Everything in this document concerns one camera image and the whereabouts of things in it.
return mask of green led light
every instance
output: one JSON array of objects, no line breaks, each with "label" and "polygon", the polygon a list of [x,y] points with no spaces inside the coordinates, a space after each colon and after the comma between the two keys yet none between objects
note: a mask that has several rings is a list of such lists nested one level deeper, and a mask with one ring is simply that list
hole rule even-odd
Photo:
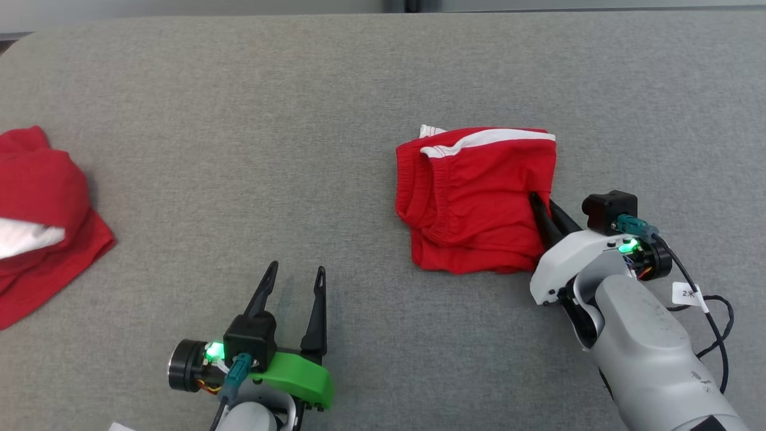
[{"label": "green led light", "polygon": [[215,342],[210,343],[210,346],[205,351],[205,356],[208,358],[208,360],[213,360],[217,357],[224,359],[224,344]]},{"label": "green led light", "polygon": [[633,238],[627,244],[622,244],[621,246],[617,247],[617,250],[620,250],[620,253],[630,253],[635,250],[636,247],[638,247],[638,241]]}]

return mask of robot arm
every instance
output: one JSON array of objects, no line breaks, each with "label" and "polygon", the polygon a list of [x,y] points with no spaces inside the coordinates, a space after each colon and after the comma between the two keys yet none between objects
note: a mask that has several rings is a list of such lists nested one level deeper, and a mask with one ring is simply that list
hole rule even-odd
[{"label": "robot arm", "polygon": [[530,292],[538,304],[559,302],[565,309],[627,427],[747,430],[697,359],[689,334],[640,283],[670,272],[666,250],[612,229],[617,215],[637,211],[635,196],[612,192],[586,199],[588,231],[553,202],[552,216],[537,195],[530,202],[548,249]]},{"label": "robot arm", "polygon": [[319,267],[314,305],[300,350],[277,346],[277,322],[265,311],[278,264],[272,262],[243,314],[223,342],[183,340],[168,364],[175,390],[215,395],[220,407],[211,431],[300,431],[305,410],[332,406],[334,389],[322,366],[327,353],[325,269]]}]

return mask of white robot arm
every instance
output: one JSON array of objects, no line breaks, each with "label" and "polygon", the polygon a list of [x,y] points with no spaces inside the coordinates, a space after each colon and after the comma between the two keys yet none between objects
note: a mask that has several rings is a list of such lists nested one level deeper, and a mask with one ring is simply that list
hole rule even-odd
[{"label": "white robot arm", "polygon": [[636,216],[636,197],[591,195],[583,205],[591,230],[581,230],[553,201],[551,215],[537,195],[530,202],[548,251],[529,291],[540,305],[564,308],[627,427],[747,430],[694,354],[689,334],[640,282],[667,275],[674,255],[664,241],[614,229],[618,216]]}]

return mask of label tag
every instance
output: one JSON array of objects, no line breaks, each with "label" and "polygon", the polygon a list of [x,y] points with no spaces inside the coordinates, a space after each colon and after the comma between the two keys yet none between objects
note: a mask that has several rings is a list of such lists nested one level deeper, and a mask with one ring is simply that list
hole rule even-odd
[{"label": "label tag", "polygon": [[697,286],[697,292],[692,290],[692,286],[689,283],[683,283],[676,281],[673,283],[673,303],[678,305],[694,305],[699,307],[698,296],[702,295],[702,291]]}]

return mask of red cloth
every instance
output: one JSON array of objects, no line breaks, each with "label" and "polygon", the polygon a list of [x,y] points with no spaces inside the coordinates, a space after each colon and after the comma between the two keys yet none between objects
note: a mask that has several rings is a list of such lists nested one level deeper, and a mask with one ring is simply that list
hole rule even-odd
[{"label": "red cloth", "polygon": [[40,127],[0,135],[0,217],[64,228],[64,240],[0,259],[0,330],[63,289],[114,245],[85,175]]},{"label": "red cloth", "polygon": [[427,270],[533,271],[543,253],[529,193],[548,205],[555,137],[474,127],[399,146],[396,211]]}]

